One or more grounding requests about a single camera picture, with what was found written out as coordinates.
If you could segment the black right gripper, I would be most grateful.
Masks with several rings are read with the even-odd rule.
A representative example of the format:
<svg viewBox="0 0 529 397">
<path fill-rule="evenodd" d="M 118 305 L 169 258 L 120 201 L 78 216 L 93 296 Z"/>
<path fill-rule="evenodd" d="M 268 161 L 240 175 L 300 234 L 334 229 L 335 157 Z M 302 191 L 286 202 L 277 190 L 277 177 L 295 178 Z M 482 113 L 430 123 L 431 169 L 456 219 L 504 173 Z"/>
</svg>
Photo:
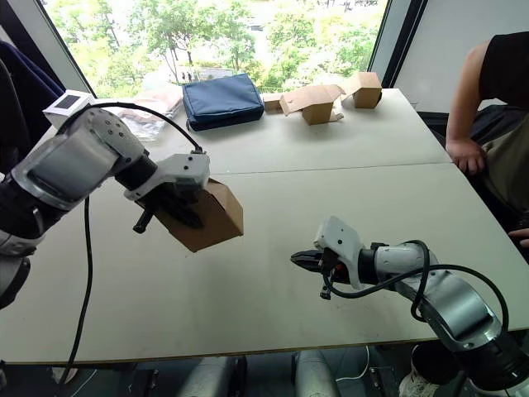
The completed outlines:
<svg viewBox="0 0 529 397">
<path fill-rule="evenodd" d="M 350 278 L 346 266 L 332 249 L 295 252 L 290 256 L 290 260 L 304 270 L 322 274 L 323 286 L 320 292 L 322 299 L 330 300 L 332 294 L 350 298 L 351 292 L 344 292 L 334 287 L 335 283 L 349 285 Z"/>
</svg>

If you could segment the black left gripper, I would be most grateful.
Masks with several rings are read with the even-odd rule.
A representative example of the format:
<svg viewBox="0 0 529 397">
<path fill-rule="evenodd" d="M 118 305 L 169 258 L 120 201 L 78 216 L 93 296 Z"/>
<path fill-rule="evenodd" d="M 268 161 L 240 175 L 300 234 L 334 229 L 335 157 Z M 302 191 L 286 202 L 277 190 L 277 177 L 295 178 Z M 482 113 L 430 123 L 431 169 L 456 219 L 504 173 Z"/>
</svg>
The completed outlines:
<svg viewBox="0 0 529 397">
<path fill-rule="evenodd" d="M 143 208 L 143 213 L 133 227 L 134 232 L 145 232 L 155 215 L 160 214 L 160 221 L 167 227 L 176 224 L 192 229 L 203 228 L 203 223 L 191 205 L 198 201 L 199 188 L 180 186 L 176 183 L 163 183 L 151 190 L 136 203 Z"/>
</svg>

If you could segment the person's right hand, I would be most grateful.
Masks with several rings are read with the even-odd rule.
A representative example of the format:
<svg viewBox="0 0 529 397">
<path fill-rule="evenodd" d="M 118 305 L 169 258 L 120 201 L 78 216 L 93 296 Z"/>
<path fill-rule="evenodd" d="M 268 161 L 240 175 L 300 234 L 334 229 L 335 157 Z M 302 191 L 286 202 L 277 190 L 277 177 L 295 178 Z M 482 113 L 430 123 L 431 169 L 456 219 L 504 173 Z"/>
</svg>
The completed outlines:
<svg viewBox="0 0 529 397">
<path fill-rule="evenodd" d="M 483 149 L 469 138 L 448 139 L 446 152 L 458 169 L 466 175 L 476 175 L 485 168 Z"/>
</svg>

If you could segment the person's left hand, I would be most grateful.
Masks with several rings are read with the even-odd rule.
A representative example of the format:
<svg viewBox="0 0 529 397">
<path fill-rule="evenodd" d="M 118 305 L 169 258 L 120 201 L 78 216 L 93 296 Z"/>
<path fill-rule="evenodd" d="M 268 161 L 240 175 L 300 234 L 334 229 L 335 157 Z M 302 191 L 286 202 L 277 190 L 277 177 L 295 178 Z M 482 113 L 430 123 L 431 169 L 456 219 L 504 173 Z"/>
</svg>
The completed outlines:
<svg viewBox="0 0 529 397">
<path fill-rule="evenodd" d="M 510 231 L 508 235 L 517 241 L 519 246 L 523 248 L 529 247 L 529 228 L 522 228 Z"/>
</svg>

